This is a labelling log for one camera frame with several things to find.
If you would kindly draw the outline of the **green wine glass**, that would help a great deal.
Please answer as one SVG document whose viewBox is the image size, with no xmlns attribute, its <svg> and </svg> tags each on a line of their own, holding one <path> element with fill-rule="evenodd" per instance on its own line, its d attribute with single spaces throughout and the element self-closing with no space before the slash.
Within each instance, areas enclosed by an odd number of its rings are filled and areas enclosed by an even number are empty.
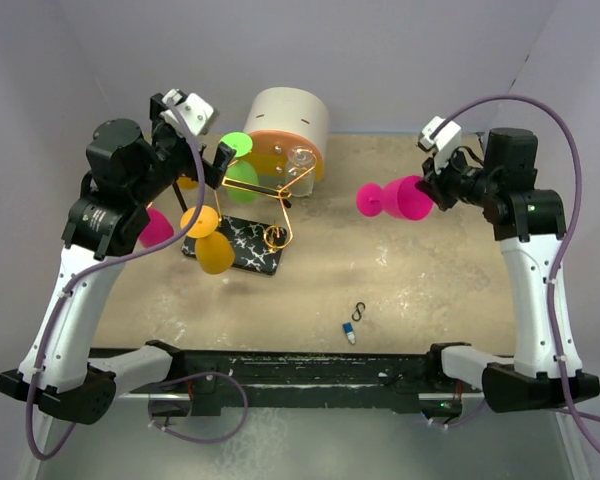
<svg viewBox="0 0 600 480">
<path fill-rule="evenodd" d="M 228 168 L 226 178 L 242 183 L 258 185 L 258 174 L 254 167 L 246 160 L 246 155 L 253 148 L 251 137 L 243 132 L 231 132 L 224 135 L 221 141 L 236 151 L 234 158 L 237 162 Z M 227 194 L 232 201 L 241 204 L 253 202 L 258 197 L 256 193 L 233 187 L 227 188 Z"/>
</svg>

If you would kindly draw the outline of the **orange wine glass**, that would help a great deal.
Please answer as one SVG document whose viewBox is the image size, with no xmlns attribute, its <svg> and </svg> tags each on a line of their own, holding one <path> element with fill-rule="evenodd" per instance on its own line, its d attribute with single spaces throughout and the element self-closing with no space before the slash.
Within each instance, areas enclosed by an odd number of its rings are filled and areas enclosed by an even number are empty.
<svg viewBox="0 0 600 480">
<path fill-rule="evenodd" d="M 180 176 L 177 181 L 177 186 L 182 190 L 193 190 L 199 185 L 198 181 L 187 176 Z"/>
<path fill-rule="evenodd" d="M 225 272 L 233 265 L 235 253 L 228 238 L 218 230 L 218 212 L 208 205 L 200 209 L 191 207 L 182 215 L 180 227 L 184 228 L 194 216 L 197 216 L 197 220 L 186 237 L 195 242 L 195 256 L 201 269 L 211 275 Z"/>
</svg>

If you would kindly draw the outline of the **pink wine glass front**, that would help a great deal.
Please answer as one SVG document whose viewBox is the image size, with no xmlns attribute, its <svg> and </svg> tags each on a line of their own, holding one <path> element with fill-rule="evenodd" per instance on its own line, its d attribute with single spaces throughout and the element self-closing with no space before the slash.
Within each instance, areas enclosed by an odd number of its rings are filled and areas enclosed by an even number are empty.
<svg viewBox="0 0 600 480">
<path fill-rule="evenodd" d="M 431 213 L 434 202 L 418 189 L 420 181 L 419 176 L 411 175 L 385 186 L 367 183 L 356 194 L 357 210 L 366 217 L 386 213 L 396 219 L 422 220 Z"/>
</svg>

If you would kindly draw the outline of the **pink wine glass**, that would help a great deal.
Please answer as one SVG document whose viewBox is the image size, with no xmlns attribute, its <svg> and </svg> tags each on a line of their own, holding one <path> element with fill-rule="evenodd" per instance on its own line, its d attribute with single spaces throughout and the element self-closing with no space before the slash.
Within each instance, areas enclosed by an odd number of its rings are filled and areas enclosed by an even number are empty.
<svg viewBox="0 0 600 480">
<path fill-rule="evenodd" d="M 422 220 L 431 213 L 434 202 L 418 189 L 420 181 L 419 176 L 411 175 L 385 186 L 367 183 L 356 194 L 357 210 L 366 217 L 386 213 L 396 219 Z"/>
<path fill-rule="evenodd" d="M 149 215 L 149 223 L 138 238 L 140 244 L 145 249 L 158 245 L 174 235 L 171 223 L 161 211 L 150 207 L 147 213 Z"/>
</svg>

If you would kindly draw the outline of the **clear wine glass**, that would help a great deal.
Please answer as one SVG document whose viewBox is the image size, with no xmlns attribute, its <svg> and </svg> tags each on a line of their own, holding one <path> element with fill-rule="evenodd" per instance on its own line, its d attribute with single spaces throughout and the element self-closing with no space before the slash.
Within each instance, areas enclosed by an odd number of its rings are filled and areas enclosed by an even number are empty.
<svg viewBox="0 0 600 480">
<path fill-rule="evenodd" d="M 285 184 L 294 197 L 309 196 L 314 187 L 316 157 L 304 146 L 292 147 L 285 164 Z"/>
</svg>

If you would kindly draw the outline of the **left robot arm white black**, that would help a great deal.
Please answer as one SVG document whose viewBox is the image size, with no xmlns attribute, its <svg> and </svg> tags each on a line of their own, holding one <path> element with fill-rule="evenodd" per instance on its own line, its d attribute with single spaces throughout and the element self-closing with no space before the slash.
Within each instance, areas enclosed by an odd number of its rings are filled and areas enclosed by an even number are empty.
<svg viewBox="0 0 600 480">
<path fill-rule="evenodd" d="M 174 347 L 149 341 L 141 348 L 90 362 L 105 303 L 149 223 L 148 206 L 187 176 L 217 188 L 236 152 L 220 145 L 212 163 L 198 136 L 217 111 L 195 93 L 172 89 L 150 99 L 151 132 L 133 120 L 99 125 L 86 148 L 89 169 L 62 234 L 61 263 L 45 317 L 20 365 L 0 373 L 0 393 L 55 419 L 91 425 L 114 399 L 154 383 L 182 387 L 186 369 Z"/>
</svg>

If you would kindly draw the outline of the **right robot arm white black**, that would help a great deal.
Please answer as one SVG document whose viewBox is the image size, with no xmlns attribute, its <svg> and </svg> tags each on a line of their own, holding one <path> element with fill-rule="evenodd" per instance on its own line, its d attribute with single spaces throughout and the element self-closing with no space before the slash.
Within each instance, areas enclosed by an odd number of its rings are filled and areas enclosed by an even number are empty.
<svg viewBox="0 0 600 480">
<path fill-rule="evenodd" d="M 435 344 L 425 366 L 426 383 L 447 391 L 459 380 L 482 391 L 497 413 L 550 409 L 600 393 L 597 376 L 584 372 L 569 322 L 557 255 L 566 243 L 559 194 L 535 186 L 537 137 L 529 130 L 489 132 L 483 160 L 468 164 L 460 128 L 428 125 L 418 146 L 427 153 L 417 188 L 440 210 L 462 202 L 481 208 L 492 225 L 508 271 L 516 321 L 510 358 L 466 343 Z"/>
</svg>

